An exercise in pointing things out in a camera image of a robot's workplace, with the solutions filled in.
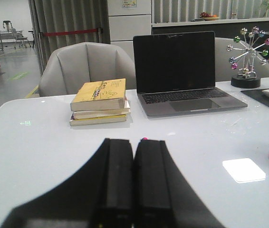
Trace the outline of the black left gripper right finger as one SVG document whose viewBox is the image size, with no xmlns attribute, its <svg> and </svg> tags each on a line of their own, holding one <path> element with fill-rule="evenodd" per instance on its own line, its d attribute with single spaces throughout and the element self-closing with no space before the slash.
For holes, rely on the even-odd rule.
<svg viewBox="0 0 269 228">
<path fill-rule="evenodd" d="M 137 228 L 222 228 L 173 161 L 165 141 L 141 140 L 134 158 Z"/>
</svg>

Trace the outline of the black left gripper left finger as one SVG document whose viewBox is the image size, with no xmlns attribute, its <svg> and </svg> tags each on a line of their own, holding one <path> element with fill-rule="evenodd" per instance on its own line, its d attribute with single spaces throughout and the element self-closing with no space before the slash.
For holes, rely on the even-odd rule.
<svg viewBox="0 0 269 228">
<path fill-rule="evenodd" d="M 45 194 L 14 208 L 3 228 L 130 228 L 132 147 L 104 139 L 72 176 Z"/>
</svg>

